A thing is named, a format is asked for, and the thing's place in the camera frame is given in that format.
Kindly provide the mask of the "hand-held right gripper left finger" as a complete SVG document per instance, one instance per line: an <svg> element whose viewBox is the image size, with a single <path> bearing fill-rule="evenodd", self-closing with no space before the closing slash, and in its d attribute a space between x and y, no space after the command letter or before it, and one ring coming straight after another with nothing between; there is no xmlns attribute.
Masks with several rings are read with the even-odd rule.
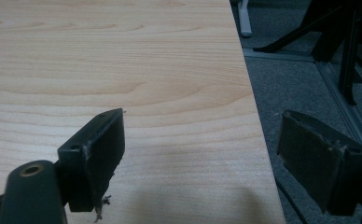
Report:
<svg viewBox="0 0 362 224"><path fill-rule="evenodd" d="M71 211L90 212L102 206L124 152L121 108L95 116L58 148L57 175L62 200Z"/></svg>

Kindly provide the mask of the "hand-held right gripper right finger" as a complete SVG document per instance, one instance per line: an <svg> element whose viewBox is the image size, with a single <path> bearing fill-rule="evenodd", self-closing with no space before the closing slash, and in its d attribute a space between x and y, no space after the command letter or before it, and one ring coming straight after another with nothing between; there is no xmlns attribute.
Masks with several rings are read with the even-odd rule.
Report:
<svg viewBox="0 0 362 224"><path fill-rule="evenodd" d="M277 154L324 212L351 216L362 205L362 146L324 122L286 110Z"/></svg>

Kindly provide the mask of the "black stand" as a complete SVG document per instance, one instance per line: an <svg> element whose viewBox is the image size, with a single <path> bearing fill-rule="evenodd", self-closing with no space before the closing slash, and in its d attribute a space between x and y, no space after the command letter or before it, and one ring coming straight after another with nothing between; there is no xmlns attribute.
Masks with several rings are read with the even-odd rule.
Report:
<svg viewBox="0 0 362 224"><path fill-rule="evenodd" d="M356 105L353 82L362 44L362 0L311 0L298 28L254 51L274 53L310 32L321 34L312 50L316 62L329 62L343 44L338 89L349 105Z"/></svg>

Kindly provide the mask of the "white table leg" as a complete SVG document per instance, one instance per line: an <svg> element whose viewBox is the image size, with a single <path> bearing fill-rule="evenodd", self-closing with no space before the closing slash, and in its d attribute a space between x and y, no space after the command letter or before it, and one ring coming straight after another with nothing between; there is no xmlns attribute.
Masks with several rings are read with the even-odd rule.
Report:
<svg viewBox="0 0 362 224"><path fill-rule="evenodd" d="M240 0L238 3L240 33L242 37L249 38L252 36L252 28L248 13L249 0Z"/></svg>

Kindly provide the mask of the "metal floor rail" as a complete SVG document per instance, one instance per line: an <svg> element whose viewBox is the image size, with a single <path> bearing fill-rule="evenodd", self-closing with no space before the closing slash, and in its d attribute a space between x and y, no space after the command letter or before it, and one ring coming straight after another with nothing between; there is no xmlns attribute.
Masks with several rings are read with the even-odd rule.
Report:
<svg viewBox="0 0 362 224"><path fill-rule="evenodd" d="M338 76L334 67L330 63L316 62L312 56L292 51L265 53L254 51L253 49L243 49L243 54L244 57L248 58L313 63L321 78L324 80L337 108L339 109L348 132L356 142L362 145L362 115L357 106L350 105L341 94L341 91L338 89Z"/></svg>

